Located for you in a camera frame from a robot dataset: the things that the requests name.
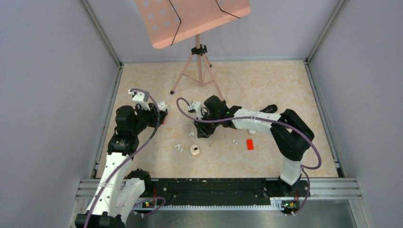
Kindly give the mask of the white charging case gold trim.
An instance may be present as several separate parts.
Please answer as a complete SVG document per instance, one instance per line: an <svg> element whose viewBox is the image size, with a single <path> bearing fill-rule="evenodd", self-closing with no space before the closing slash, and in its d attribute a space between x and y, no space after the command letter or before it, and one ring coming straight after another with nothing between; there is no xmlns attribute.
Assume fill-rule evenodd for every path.
<svg viewBox="0 0 403 228"><path fill-rule="evenodd" d="M169 112L169 105L165 101L158 103L158 108L161 112Z"/></svg>

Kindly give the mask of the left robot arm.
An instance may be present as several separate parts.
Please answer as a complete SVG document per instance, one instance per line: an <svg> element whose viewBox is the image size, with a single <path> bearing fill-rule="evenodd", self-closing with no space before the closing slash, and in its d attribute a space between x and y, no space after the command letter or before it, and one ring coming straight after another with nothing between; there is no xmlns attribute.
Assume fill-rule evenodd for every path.
<svg viewBox="0 0 403 228"><path fill-rule="evenodd" d="M149 103L124 105L116 111L116 127L107 146L106 164L94 197L84 213L75 219L77 228L124 228L140 196L152 192L149 172L137 169L126 172L139 146L138 135L147 127L157 129L165 120L169 106Z"/></svg>

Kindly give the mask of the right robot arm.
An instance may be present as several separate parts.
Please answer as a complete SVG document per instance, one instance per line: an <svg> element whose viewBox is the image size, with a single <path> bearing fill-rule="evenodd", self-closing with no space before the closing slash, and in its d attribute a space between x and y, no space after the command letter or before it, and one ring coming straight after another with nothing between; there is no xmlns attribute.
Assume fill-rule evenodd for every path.
<svg viewBox="0 0 403 228"><path fill-rule="evenodd" d="M315 135L294 110L286 109L277 113L276 105L269 105L260 111L236 105L228 107L225 101L213 95L204 103L192 102L188 111L197 116L193 124L198 138L209 138L218 126L271 134L284 157L279 191L285 196L297 191L301 162Z"/></svg>

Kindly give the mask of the beige charging case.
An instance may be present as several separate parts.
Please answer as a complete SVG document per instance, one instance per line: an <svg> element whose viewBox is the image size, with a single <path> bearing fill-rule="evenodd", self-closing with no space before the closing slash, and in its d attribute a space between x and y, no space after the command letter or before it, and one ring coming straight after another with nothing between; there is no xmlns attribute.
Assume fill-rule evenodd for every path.
<svg viewBox="0 0 403 228"><path fill-rule="evenodd" d="M191 156L199 156L201 154L200 147L198 145L192 145L189 147L189 152Z"/></svg>

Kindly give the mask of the red white grid block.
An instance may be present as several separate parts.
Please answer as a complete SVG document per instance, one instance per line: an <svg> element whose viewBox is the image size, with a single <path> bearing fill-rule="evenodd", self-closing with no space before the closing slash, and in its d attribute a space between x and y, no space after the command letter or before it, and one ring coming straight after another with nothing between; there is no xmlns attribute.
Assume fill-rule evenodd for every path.
<svg viewBox="0 0 403 228"><path fill-rule="evenodd" d="M159 125L163 125L165 122L167 115L166 114L161 114L160 116L160 121L159 121Z"/></svg>

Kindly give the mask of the red rectangular block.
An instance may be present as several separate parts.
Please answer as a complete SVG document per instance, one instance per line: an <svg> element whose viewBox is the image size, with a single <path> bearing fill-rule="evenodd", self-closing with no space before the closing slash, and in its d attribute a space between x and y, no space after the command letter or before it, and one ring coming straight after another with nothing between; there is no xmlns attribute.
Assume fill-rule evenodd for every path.
<svg viewBox="0 0 403 228"><path fill-rule="evenodd" d="M247 144L247 150L254 150L254 143L252 139L247 139L246 140L246 144Z"/></svg>

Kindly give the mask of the black marker orange cap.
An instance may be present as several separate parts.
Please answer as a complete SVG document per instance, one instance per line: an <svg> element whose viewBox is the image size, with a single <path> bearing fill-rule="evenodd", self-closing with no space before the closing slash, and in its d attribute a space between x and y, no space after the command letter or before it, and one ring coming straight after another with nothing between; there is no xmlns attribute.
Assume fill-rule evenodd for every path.
<svg viewBox="0 0 403 228"><path fill-rule="evenodd" d="M278 110L278 107L275 104L268 105L267 107L261 109L261 112L273 114Z"/></svg>

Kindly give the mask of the pink music stand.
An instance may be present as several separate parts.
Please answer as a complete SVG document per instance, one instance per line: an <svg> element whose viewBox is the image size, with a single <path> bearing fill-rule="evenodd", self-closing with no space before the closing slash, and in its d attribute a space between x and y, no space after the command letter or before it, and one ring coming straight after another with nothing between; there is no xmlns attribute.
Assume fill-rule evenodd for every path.
<svg viewBox="0 0 403 228"><path fill-rule="evenodd" d="M219 98L223 100L224 96L207 57L207 48L201 43L201 34L250 14L250 1L137 0L135 3L153 48L162 49L188 38L195 39L195 46L170 93L174 94L182 77L192 78L185 72L193 57L196 57L198 78L193 80L200 85L214 84Z"/></svg>

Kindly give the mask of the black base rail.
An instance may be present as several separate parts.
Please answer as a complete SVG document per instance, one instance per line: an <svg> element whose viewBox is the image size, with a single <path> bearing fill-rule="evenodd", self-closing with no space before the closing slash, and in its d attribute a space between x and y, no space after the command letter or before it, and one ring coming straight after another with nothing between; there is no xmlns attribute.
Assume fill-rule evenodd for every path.
<svg viewBox="0 0 403 228"><path fill-rule="evenodd" d="M145 191L136 202L137 211L161 207L166 210L268 209L296 212L310 196L310 182L298 178L288 185L280 178L160 178L137 169L124 180L139 178Z"/></svg>

